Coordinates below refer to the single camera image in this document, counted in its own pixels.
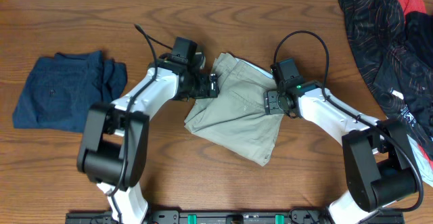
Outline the khaki green shorts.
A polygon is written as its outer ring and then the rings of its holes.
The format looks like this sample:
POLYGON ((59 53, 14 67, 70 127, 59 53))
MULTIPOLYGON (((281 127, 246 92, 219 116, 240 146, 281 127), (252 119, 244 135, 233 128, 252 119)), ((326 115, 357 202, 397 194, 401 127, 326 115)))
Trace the khaki green shorts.
POLYGON ((212 73, 217 75, 219 94, 212 99, 197 99, 185 119, 185 128, 266 165, 283 118, 281 114, 265 113, 264 93, 276 90, 271 73, 230 53, 220 54, 212 73))

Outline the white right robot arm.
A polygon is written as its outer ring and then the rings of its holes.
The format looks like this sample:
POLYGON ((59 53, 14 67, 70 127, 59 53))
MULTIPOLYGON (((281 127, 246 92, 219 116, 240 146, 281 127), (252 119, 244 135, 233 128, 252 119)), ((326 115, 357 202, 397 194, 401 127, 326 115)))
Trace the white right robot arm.
POLYGON ((399 121, 366 116, 317 81, 266 91, 263 101, 268 115, 305 119, 342 146, 348 189, 328 206, 321 223, 373 223, 384 217, 393 221, 421 205, 421 174, 399 121), (412 207, 390 207, 412 194, 419 195, 412 207))

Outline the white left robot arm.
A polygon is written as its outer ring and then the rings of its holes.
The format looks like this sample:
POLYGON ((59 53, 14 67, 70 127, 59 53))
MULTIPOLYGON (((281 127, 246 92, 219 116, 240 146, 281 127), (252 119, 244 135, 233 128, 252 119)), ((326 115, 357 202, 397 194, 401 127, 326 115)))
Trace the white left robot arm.
POLYGON ((147 221, 149 204, 139 180, 151 119, 169 100, 215 98, 218 92, 215 74, 156 60, 126 95, 90 107, 76 165, 107 196, 115 222, 147 221))

